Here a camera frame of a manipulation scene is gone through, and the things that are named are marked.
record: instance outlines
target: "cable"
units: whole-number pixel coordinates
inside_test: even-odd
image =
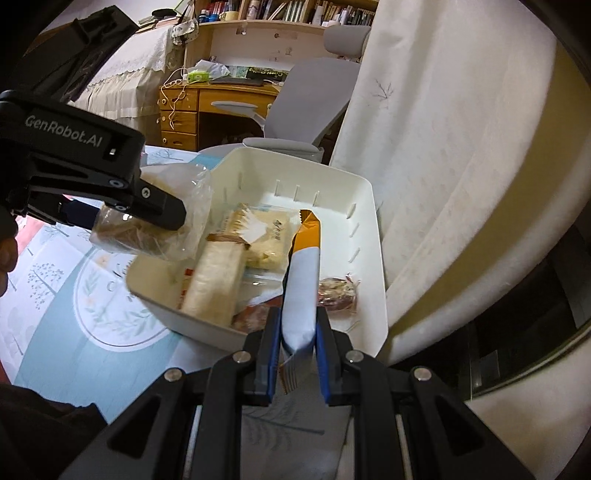
[[[183,85],[182,78],[173,80],[172,82],[170,81],[170,79],[174,76],[174,74],[177,73],[179,70],[187,70],[187,69],[185,67],[180,67],[179,69],[176,69],[174,72],[172,72],[170,74],[170,77],[168,77],[166,82],[164,82],[164,84],[160,87],[160,92],[162,93],[164,98],[166,98],[166,101],[168,103],[170,103],[170,105],[173,107],[173,110],[168,115],[168,123],[170,125],[170,128],[172,128],[173,130],[174,130],[174,113],[176,111],[176,103],[179,100],[182,100],[183,98],[185,98],[185,96],[186,96],[185,88],[187,87],[187,84]],[[166,93],[164,93],[164,89],[171,88],[175,85],[183,85],[183,89],[181,90],[181,93],[171,102],[170,99],[166,96]]]

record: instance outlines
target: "hand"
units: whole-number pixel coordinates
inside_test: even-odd
[[[14,238],[0,242],[0,297],[8,288],[8,273],[17,266],[18,246]]]

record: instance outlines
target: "white curtain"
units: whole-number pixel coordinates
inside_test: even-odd
[[[374,187],[384,361],[472,320],[564,234],[589,198],[590,112],[518,0],[379,3],[331,165]]]

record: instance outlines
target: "chair armrest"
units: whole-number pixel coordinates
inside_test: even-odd
[[[324,151],[306,142],[284,140],[282,138],[249,137],[245,138],[242,144],[246,147],[262,148],[263,150],[271,150],[316,162],[322,160],[322,153]]]
[[[265,128],[265,118],[255,111],[257,109],[256,105],[244,102],[226,102],[223,100],[212,102],[212,105],[220,110],[225,110],[226,112],[249,116],[259,125],[259,127],[263,129]]]

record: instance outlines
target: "packaged pastry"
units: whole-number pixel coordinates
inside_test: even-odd
[[[357,287],[350,276],[345,278],[329,277],[320,281],[318,286],[318,305],[330,312],[355,310]]]
[[[190,258],[207,224],[212,202],[210,173],[194,164],[151,165],[142,168],[141,178],[183,201],[184,225],[166,230],[105,205],[92,228],[90,241],[111,253],[146,254],[168,261]]]
[[[184,293],[181,312],[229,327],[244,274],[248,244],[238,236],[209,235]]]
[[[222,232],[238,235],[250,244],[247,267],[285,271],[298,217],[299,212],[294,210],[240,203],[228,214]]]
[[[281,307],[283,297],[279,296],[259,305],[249,306],[234,315],[232,328],[244,333],[262,330],[267,324],[267,316],[271,307]]]

